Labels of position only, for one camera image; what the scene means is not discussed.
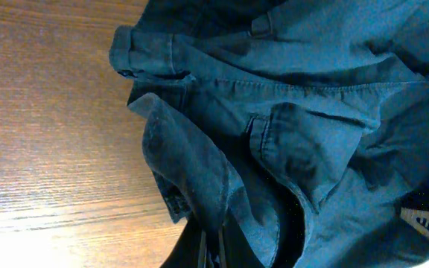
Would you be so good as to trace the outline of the navy blue shorts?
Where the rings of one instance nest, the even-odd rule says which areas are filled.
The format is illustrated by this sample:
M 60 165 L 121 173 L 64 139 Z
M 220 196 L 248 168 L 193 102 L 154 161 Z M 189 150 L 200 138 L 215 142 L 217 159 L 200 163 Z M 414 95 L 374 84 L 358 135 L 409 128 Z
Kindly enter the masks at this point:
M 204 267 L 227 214 L 264 267 L 429 261 L 429 0 L 149 1 L 109 61 Z

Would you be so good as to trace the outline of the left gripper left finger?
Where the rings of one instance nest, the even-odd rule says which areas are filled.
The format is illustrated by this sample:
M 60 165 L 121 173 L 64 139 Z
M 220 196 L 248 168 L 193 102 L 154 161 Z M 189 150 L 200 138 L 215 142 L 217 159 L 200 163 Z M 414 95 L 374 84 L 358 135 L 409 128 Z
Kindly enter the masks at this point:
M 204 268 L 204 231 L 191 216 L 161 268 Z

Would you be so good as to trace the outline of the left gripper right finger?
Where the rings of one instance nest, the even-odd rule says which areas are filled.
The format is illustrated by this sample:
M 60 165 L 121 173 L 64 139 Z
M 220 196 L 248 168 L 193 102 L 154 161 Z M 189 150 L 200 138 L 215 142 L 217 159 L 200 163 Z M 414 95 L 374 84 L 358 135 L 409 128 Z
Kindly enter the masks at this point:
M 221 268 L 264 268 L 232 214 L 226 215 L 218 240 Z

